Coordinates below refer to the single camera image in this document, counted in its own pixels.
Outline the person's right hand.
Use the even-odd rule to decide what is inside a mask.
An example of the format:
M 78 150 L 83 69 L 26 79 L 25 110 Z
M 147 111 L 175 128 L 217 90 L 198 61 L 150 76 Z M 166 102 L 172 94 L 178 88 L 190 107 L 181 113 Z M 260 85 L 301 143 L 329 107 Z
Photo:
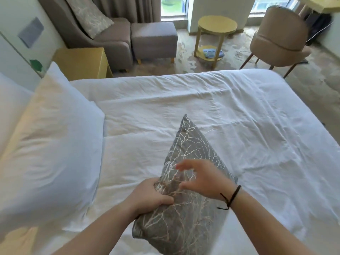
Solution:
M 237 188 L 237 185 L 220 171 L 211 161 L 205 159 L 184 159 L 176 165 L 179 171 L 193 170 L 200 195 L 224 201 L 222 193 L 228 200 Z

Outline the person's left hand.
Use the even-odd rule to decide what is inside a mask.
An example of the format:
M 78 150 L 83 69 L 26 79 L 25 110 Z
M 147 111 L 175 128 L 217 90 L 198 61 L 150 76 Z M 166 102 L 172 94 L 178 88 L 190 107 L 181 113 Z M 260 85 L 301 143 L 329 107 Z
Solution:
M 157 209 L 154 206 L 156 196 L 167 196 L 156 191 L 154 185 L 158 180 L 155 177 L 143 180 L 127 197 L 126 202 L 134 218 Z

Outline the grey branch-patterned cushion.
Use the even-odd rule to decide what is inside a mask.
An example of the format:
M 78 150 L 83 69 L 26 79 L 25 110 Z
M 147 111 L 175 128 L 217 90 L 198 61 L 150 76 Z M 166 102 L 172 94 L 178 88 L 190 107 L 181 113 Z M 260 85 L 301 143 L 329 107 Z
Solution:
M 198 127 L 185 114 L 173 144 L 165 158 L 164 167 L 155 189 L 174 198 L 172 205 L 161 205 L 140 215 L 133 224 L 132 236 L 146 240 L 162 255 L 210 255 L 228 217 L 224 202 L 180 190 L 183 181 L 195 179 L 192 170 L 178 171 L 183 159 L 207 159 L 237 183 L 226 165 Z

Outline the person's left forearm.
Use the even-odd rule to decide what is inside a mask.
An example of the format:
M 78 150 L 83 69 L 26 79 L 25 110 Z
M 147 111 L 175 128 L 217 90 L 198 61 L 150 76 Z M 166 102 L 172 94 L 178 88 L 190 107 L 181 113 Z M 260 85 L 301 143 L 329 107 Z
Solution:
M 109 255 L 141 206 L 126 200 L 114 206 L 52 255 Z

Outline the person's right forearm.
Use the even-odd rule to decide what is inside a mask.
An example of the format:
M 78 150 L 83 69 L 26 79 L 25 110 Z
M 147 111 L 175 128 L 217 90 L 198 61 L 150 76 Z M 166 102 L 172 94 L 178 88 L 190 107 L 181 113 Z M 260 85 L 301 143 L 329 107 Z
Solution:
M 240 189 L 231 209 L 258 255 L 316 255 L 244 190 Z

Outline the white duvet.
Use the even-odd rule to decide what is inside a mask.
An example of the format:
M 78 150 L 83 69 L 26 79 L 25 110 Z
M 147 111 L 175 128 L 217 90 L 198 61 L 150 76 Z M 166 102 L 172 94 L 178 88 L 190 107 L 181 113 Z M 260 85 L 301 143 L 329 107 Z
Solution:
M 239 183 L 318 254 L 340 255 L 340 146 L 275 72 L 71 81 L 104 112 L 101 176 L 81 231 L 160 176 L 185 114 Z

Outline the large white pillow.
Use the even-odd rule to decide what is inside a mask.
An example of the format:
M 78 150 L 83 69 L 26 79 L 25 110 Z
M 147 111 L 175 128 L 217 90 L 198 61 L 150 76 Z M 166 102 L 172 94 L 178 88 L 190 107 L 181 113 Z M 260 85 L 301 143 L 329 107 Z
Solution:
M 52 62 L 0 158 L 0 234 L 47 223 L 85 227 L 99 184 L 104 119 Z
M 0 72 L 0 157 L 32 95 L 32 91 Z

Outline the blue magazine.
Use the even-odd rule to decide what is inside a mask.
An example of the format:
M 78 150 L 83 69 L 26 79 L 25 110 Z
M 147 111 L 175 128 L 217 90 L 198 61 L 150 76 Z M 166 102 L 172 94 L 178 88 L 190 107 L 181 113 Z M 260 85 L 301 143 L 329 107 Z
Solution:
M 213 58 L 215 58 L 216 48 L 214 48 L 214 49 L 203 49 L 203 54 L 204 54 L 205 58 L 213 59 Z M 222 50 L 220 50 L 218 58 L 223 58 L 224 56 L 225 56 L 225 54 L 223 53 Z

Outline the yellow bedside cabinet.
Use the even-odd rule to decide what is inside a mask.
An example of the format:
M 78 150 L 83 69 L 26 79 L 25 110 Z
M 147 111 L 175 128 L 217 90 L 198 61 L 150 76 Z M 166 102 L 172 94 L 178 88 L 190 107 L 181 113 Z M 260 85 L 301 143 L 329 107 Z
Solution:
M 58 49 L 52 58 L 69 81 L 112 78 L 103 47 Z

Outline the beige round-back chair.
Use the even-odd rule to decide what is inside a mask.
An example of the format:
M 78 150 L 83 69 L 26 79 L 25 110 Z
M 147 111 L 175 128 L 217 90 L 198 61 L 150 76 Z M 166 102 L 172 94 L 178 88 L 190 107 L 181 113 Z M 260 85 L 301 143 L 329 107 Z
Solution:
M 311 48 L 306 46 L 308 27 L 305 21 L 292 10 L 278 5 L 270 6 L 262 22 L 250 42 L 250 55 L 242 64 L 242 69 L 248 61 L 256 56 L 274 67 L 290 66 L 290 72 L 311 54 Z

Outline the window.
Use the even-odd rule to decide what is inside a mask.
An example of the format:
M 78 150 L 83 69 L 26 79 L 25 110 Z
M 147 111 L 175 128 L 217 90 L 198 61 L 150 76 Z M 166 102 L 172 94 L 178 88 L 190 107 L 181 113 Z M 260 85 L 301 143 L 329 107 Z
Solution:
M 161 0 L 161 16 L 185 16 L 188 0 Z
M 255 0 L 249 17 L 263 15 L 270 6 L 294 9 L 296 4 L 298 4 L 297 0 Z

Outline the brown curtain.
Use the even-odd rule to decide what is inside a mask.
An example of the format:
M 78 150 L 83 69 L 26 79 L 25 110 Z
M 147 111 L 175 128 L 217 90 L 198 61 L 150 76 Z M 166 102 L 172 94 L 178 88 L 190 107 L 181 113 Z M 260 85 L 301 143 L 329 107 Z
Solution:
M 92 0 L 110 18 L 131 23 L 161 22 L 161 0 Z

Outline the beige branch-patterned cushion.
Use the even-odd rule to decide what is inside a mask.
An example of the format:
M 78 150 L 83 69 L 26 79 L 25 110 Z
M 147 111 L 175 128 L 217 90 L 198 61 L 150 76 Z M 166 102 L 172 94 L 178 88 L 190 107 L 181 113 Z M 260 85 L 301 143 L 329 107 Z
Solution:
M 114 25 L 92 0 L 66 0 L 79 24 L 91 39 Z

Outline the yellow desk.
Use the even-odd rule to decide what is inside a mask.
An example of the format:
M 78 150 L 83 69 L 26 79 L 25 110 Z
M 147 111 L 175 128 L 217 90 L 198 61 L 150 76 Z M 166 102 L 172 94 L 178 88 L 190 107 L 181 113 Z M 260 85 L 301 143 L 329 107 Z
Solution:
M 340 0 L 298 0 L 303 4 L 299 16 L 305 16 L 309 9 L 318 13 L 339 13 Z

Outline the grey wall panel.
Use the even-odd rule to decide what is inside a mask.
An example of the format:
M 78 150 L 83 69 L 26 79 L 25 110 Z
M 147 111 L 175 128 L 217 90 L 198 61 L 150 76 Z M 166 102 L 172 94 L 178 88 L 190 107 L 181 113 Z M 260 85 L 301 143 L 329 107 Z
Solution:
M 18 38 L 23 44 L 30 49 L 34 43 L 39 39 L 44 31 L 44 25 L 38 17 L 35 17 L 24 29 L 18 33 Z

